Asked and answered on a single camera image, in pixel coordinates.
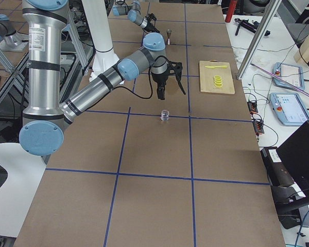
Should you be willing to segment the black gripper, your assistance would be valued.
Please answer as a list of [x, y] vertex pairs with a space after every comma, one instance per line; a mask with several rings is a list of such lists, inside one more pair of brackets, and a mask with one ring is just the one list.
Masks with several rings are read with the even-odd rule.
[[156, 28], [156, 21], [157, 18], [153, 13], [147, 14], [144, 17], [144, 20], [146, 21], [146, 26], [144, 28], [144, 31], [149, 33], [149, 32], [156, 32], [159, 33], [160, 31]]
[[181, 62], [166, 62], [166, 66], [161, 66], [162, 72], [154, 73], [152, 72], [152, 78], [153, 80], [158, 84], [157, 85], [157, 97], [160, 100], [165, 99], [165, 85], [166, 81], [169, 76], [175, 76], [178, 87], [180, 88], [181, 92], [185, 95], [186, 92], [183, 88], [183, 85], [181, 83], [181, 77], [182, 77], [182, 63]]

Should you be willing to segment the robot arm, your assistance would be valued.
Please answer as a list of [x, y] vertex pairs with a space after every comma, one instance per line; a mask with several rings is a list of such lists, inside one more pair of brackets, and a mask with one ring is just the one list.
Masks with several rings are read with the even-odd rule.
[[141, 5], [139, 1], [132, 1], [131, 4], [126, 4], [125, 1], [116, 1], [112, 6], [112, 12], [115, 16], [126, 15], [131, 22], [141, 27], [146, 33], [160, 33], [156, 28], [157, 18], [153, 13], [148, 13], [145, 17], [141, 15]]
[[47, 156], [63, 143], [65, 128], [107, 94], [145, 70], [164, 99], [169, 76], [181, 80], [182, 64], [167, 59], [162, 35], [136, 9], [132, 22], [147, 30], [142, 46], [124, 59], [113, 50], [104, 1], [83, 1], [95, 48], [95, 78], [65, 102], [59, 101], [61, 33], [68, 23], [68, 1], [23, 1], [29, 25], [29, 105], [23, 112], [19, 141], [30, 154]]

